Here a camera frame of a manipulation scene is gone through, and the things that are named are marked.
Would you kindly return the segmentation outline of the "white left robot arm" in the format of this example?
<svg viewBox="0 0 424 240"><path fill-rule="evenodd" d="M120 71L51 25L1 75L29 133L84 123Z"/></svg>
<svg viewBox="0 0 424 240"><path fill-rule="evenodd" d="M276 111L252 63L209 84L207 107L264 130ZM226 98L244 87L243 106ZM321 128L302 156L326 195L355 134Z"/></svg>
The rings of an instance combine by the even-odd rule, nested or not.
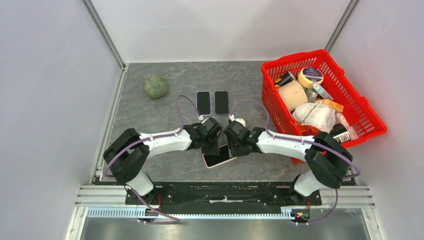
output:
<svg viewBox="0 0 424 240"><path fill-rule="evenodd" d="M221 132L221 124L213 117L155 134L138 133L129 128L103 153L106 163L103 174L135 190L144 204L152 204L157 198L157 191L154 182L142 171L146 160L164 153L188 150L217 155Z"/></svg>

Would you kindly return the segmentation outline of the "red plastic basket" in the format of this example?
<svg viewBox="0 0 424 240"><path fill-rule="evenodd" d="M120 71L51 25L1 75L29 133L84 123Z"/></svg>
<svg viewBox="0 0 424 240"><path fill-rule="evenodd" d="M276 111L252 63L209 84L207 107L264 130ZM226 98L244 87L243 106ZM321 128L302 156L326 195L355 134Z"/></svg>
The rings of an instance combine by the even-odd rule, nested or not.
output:
<svg viewBox="0 0 424 240"><path fill-rule="evenodd" d="M342 143L344 148L363 144L387 132L384 122L370 106L367 98L361 96L349 82L345 71L326 50L318 49L283 56L277 60L265 62L261 66L262 102L279 133L302 135L292 114L278 94L274 81L286 72L292 72L297 76L305 67L314 67L323 73L323 88L336 103L343 105L343 115L358 136L357 139Z"/></svg>

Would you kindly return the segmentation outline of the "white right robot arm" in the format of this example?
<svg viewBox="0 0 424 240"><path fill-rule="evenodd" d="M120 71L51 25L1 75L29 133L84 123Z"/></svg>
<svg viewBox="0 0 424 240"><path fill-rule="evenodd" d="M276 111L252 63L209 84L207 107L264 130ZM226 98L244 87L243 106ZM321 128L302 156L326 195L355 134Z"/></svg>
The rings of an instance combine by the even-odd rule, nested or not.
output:
<svg viewBox="0 0 424 240"><path fill-rule="evenodd" d="M234 157L252 153L278 154L305 162L309 170L296 177L288 191L289 200L296 205L324 187L339 189L353 161L352 155L323 131L309 136L288 135L262 127L249 130L233 120L223 132Z"/></svg>

